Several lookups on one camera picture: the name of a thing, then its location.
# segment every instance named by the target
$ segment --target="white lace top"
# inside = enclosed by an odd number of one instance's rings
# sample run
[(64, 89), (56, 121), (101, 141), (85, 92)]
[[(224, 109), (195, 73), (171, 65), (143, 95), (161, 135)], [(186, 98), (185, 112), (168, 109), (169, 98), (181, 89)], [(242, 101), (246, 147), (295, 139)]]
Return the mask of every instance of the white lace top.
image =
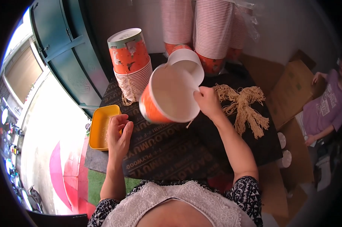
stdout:
[(122, 200), (110, 212), (102, 227), (134, 227), (147, 211), (168, 199), (178, 199), (200, 211), (214, 227), (254, 227), (250, 217), (233, 201), (201, 187), (195, 181), (173, 186), (148, 182)]

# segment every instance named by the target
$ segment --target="yellow plastic tray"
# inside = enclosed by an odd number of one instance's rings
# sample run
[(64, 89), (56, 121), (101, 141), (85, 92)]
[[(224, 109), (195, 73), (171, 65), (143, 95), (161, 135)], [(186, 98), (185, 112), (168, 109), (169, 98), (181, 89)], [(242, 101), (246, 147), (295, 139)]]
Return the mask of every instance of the yellow plastic tray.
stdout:
[(121, 114), (118, 105), (100, 107), (94, 111), (91, 131), (89, 134), (89, 146), (100, 151), (107, 151), (107, 130), (109, 118)]

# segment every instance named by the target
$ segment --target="green grass mat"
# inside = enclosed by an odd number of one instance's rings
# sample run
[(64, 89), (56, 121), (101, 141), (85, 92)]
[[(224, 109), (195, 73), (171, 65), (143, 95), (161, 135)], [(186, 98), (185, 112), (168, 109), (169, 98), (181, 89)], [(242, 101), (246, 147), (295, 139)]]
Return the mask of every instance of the green grass mat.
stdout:
[[(105, 174), (94, 170), (88, 170), (88, 202), (93, 205), (97, 205), (101, 199), (100, 193), (103, 182), (105, 180)], [(125, 178), (126, 193), (129, 193), (135, 186), (140, 183), (139, 179)]]

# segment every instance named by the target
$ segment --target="purple t-shirt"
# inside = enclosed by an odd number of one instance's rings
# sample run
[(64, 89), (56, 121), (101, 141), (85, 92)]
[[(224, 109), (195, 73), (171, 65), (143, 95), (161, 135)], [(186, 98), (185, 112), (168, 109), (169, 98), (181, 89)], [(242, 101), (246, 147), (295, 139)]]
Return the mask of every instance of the purple t-shirt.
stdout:
[(307, 135), (316, 135), (333, 125), (337, 131), (342, 125), (342, 90), (337, 84), (338, 72), (327, 75), (323, 95), (303, 107), (303, 125)]

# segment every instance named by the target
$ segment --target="woman's right hand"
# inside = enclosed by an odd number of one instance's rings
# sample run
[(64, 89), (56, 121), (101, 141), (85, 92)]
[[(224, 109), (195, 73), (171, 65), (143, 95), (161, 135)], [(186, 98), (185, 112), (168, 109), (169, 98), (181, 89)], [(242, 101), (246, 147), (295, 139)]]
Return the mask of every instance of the woman's right hand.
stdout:
[(200, 92), (194, 91), (193, 96), (198, 103), (201, 112), (208, 116), (210, 120), (214, 120), (219, 116), (224, 116), (219, 98), (214, 88), (201, 86), (199, 89)]
[(317, 72), (316, 74), (315, 74), (315, 76), (313, 77), (313, 79), (312, 79), (312, 85), (314, 84), (314, 83), (317, 83), (317, 81), (318, 81), (318, 77), (320, 76), (320, 72)]

